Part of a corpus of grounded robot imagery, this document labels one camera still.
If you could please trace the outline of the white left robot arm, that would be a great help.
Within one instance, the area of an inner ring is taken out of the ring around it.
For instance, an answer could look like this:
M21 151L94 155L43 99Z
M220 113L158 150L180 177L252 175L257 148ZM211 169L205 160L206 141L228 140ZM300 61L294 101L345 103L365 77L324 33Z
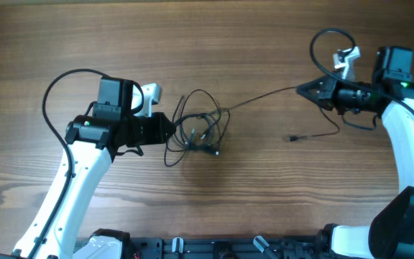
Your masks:
M129 233L100 230L80 250L79 228L91 198L119 148L142 154L143 145L167 142L175 125L161 112L148 117L77 116L61 139L63 157L34 221L10 258L130 258Z

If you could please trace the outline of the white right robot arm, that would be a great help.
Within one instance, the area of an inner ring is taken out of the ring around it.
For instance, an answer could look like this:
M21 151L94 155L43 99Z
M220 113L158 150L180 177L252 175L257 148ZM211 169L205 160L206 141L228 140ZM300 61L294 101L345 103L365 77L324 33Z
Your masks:
M374 112L395 156L399 194L368 226L328 225L319 233L320 253L344 258L414 258L414 83L377 73L369 83L324 76L297 88L299 95L339 114Z

